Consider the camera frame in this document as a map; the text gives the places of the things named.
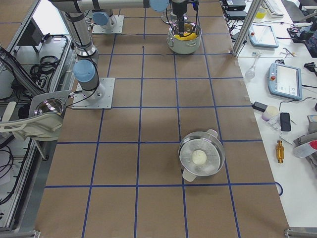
cup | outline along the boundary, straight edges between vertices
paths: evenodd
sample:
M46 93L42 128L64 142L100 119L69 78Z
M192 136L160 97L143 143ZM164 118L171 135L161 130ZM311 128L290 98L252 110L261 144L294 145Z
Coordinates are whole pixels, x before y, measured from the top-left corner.
M278 115L278 109L275 106L268 106L262 114L262 119L265 121L270 120L274 116Z

bottle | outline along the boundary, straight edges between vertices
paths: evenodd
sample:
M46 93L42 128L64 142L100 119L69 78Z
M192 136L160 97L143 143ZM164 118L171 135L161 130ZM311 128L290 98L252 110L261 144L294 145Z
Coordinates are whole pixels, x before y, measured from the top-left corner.
M305 158L317 151L317 140L312 140L293 149L293 154L298 158Z

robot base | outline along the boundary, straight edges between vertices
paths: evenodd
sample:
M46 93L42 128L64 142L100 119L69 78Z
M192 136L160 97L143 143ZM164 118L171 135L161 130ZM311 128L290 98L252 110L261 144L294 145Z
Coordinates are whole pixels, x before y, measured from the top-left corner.
M93 34L122 33L124 16L123 15L118 15L118 16L116 15L115 18L117 20L117 25L115 27L113 27L111 29L104 29L99 25L95 25L92 33Z
M112 98L113 98L113 90L114 90L114 78L99 78L100 84L105 88L103 92L103 96L99 99L90 101L84 100L82 102L76 103L80 100L84 99L84 95L79 93L75 94L74 104L72 109L75 110L89 110L89 109L111 109L112 106ZM80 84L77 85L77 91L81 90Z

